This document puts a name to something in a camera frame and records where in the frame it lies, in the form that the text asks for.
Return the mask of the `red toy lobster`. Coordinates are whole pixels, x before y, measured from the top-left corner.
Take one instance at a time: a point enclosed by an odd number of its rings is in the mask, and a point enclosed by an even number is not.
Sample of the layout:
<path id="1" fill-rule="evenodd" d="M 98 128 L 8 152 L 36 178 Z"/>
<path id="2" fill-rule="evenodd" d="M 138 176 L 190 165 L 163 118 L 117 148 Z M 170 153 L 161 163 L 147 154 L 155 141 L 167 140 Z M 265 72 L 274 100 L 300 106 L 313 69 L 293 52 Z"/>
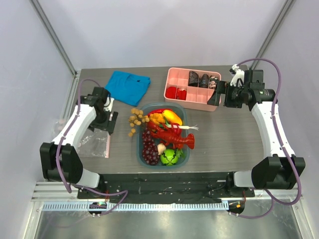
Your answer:
<path id="1" fill-rule="evenodd" d="M 153 138 L 160 139 L 165 146 L 172 144 L 174 149 L 182 149 L 184 145 L 190 149 L 195 148 L 195 137 L 192 133 L 182 137 L 178 130 L 169 128 L 165 124 L 156 125 L 152 121 L 147 123 L 147 129 Z"/>

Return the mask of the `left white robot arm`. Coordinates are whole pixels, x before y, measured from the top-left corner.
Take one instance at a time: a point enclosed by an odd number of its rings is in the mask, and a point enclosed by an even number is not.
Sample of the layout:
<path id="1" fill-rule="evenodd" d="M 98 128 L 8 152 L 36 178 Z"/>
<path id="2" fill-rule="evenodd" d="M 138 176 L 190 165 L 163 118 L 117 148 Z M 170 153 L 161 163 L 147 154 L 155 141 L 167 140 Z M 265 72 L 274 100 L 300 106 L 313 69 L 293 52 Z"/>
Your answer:
<path id="1" fill-rule="evenodd" d="M 103 87 L 95 87 L 91 94 L 78 98 L 62 131 L 52 142 L 44 142 L 40 147 L 42 173 L 46 180 L 87 187 L 96 199 L 105 195 L 103 176 L 83 167 L 77 147 L 87 129 L 114 132 L 118 113 L 111 111 L 112 106 L 111 94 Z"/>

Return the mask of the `clear zip top bag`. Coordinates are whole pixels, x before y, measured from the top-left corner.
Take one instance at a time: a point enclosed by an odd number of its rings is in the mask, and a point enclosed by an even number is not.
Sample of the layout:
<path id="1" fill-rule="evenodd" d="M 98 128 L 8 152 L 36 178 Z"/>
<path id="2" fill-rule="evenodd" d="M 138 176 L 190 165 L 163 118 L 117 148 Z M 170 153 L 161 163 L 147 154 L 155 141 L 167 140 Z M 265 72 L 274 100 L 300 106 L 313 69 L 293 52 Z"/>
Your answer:
<path id="1" fill-rule="evenodd" d="M 95 129 L 86 130 L 77 148 L 79 156 L 108 158 L 110 150 L 110 135 L 108 132 Z"/>

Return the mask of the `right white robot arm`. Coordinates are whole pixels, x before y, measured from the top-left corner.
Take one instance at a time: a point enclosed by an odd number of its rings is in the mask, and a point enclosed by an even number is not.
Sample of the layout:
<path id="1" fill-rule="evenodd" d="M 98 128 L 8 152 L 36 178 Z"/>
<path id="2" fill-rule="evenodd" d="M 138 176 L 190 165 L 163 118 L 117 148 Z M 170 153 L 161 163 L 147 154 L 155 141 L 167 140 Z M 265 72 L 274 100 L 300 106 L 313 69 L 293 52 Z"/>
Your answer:
<path id="1" fill-rule="evenodd" d="M 221 95 L 224 106 L 240 109 L 247 105 L 252 113 L 262 140 L 264 158 L 252 170 L 233 173 L 225 184 L 229 196 L 238 196 L 243 187 L 256 189 L 292 189 L 300 180 L 306 163 L 297 157 L 285 136 L 279 117 L 279 107 L 272 89 L 266 89 L 262 70 L 232 70 L 231 82 L 215 82 L 215 90 L 208 104 L 218 106 Z"/>

